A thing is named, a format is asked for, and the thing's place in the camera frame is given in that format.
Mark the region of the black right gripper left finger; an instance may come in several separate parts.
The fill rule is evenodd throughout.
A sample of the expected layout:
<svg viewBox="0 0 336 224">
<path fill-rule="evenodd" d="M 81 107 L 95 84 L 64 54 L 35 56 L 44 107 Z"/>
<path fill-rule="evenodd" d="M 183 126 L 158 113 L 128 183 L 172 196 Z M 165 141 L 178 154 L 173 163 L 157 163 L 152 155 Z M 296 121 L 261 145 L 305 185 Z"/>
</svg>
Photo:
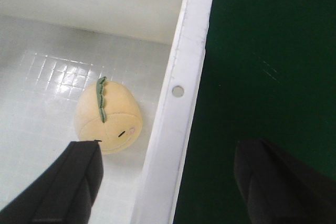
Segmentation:
<svg viewBox="0 0 336 224">
<path fill-rule="evenodd" d="M 99 141 L 70 142 L 1 210 L 1 223 L 88 223 L 102 178 Z"/>
</svg>

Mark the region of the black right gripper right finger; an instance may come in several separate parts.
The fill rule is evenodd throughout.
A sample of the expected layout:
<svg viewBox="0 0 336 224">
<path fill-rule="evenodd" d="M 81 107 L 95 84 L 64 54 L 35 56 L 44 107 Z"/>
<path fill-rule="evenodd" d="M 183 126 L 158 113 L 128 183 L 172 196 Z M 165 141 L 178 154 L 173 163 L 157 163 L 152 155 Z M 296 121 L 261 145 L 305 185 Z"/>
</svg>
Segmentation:
<svg viewBox="0 0 336 224">
<path fill-rule="evenodd" d="M 251 223 L 335 223 L 335 181 L 269 140 L 240 140 L 234 175 Z"/>
</svg>

